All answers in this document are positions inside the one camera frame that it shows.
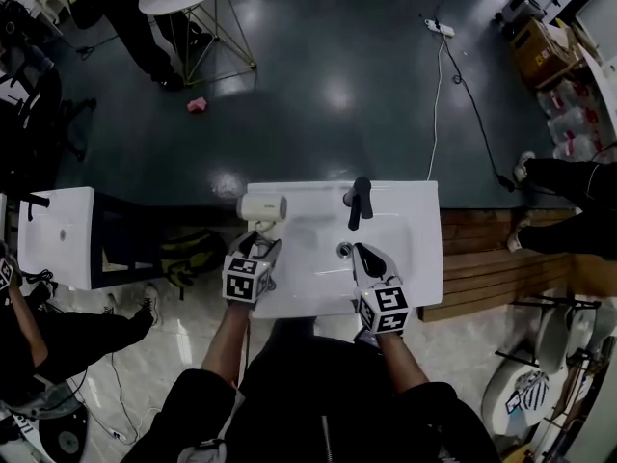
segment floor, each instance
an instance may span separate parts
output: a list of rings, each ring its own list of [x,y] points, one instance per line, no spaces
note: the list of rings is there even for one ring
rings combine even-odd
[[[122,399],[140,434],[148,431],[156,409],[162,406],[178,375],[186,368],[199,367],[226,307],[220,295],[218,274],[203,277],[189,288],[183,302],[178,301],[176,289],[166,281],[158,281],[156,285],[161,295],[158,324],[143,341],[114,355]],[[139,307],[142,290],[143,285],[89,292],[69,291],[60,286],[52,303],[65,311],[100,313],[110,305],[107,293],[113,292],[116,313],[130,317]],[[459,397],[479,413],[484,389],[500,363],[495,350],[508,350],[518,344],[536,315],[532,308],[502,307],[428,324],[414,318],[404,339],[431,380],[450,383]],[[271,327],[269,320],[252,321],[251,359],[265,344]],[[351,340],[359,330],[358,317],[320,317],[316,330],[321,336]],[[81,381],[81,374],[75,376],[71,387],[74,389]],[[119,432],[129,443],[135,438],[119,404],[119,386],[111,356],[88,369],[80,395],[106,430]],[[129,446],[112,439],[92,419],[89,430],[83,461],[117,462],[128,452]]]
[[[438,35],[423,19],[440,0],[233,0],[258,74],[170,94],[151,83],[119,40],[82,61],[62,41],[49,53],[65,96],[95,96],[71,136],[83,164],[65,155],[57,187],[90,185],[142,204],[230,204],[249,182],[425,179],[433,148]],[[543,112],[521,81],[492,17],[507,0],[444,0],[440,21],[473,91],[499,170],[518,154],[551,154]],[[230,27],[229,12],[222,12]],[[73,46],[114,35],[105,18]],[[171,51],[153,27],[157,41]],[[219,50],[206,69],[229,62]],[[509,194],[492,175],[477,119],[443,53],[439,145],[433,179],[442,207],[561,205]],[[186,103],[205,96],[201,115]]]

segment faucet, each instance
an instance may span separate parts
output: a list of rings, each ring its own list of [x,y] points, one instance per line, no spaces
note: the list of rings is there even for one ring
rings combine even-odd
[[[347,228],[355,232],[360,225],[360,216],[363,220],[373,217],[373,207],[370,203],[370,180],[366,177],[358,177],[354,186],[343,196],[343,203],[351,207],[349,224]]]

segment person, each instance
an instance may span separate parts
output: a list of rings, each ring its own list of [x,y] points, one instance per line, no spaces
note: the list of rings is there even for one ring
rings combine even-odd
[[[54,384],[142,340],[153,323],[153,285],[131,319],[112,313],[44,313],[32,310],[17,284],[16,266],[8,288],[10,304],[0,306],[0,400],[17,407],[39,394],[38,374]]]
[[[201,369],[180,374],[123,463],[500,461],[474,412],[396,333],[376,348],[316,337],[314,318],[280,319],[237,392],[250,311],[228,305]]]
[[[168,91],[179,91],[183,88],[184,81],[174,72],[169,55],[154,41],[148,16],[139,10],[139,0],[105,0],[103,13],[135,63],[149,74],[154,82]],[[158,15],[155,20],[163,37],[174,47],[182,60],[186,60],[187,53],[191,55],[212,41],[212,35],[203,32],[196,23],[189,25],[182,12]]]
[[[594,254],[617,259],[617,164],[536,159],[525,152],[514,169],[518,183],[533,182],[565,197],[582,213],[546,227],[523,219],[510,234],[510,252]]]

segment brown box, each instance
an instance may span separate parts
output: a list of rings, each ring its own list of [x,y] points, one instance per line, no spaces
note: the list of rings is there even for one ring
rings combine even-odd
[[[529,20],[510,42],[514,61],[528,86],[537,86],[575,60],[557,44],[549,30],[535,19]]]

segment drain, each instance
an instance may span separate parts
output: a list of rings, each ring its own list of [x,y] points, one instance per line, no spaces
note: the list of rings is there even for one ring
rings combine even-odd
[[[349,259],[351,257],[351,252],[354,246],[349,242],[341,242],[336,247],[336,254],[341,259]]]

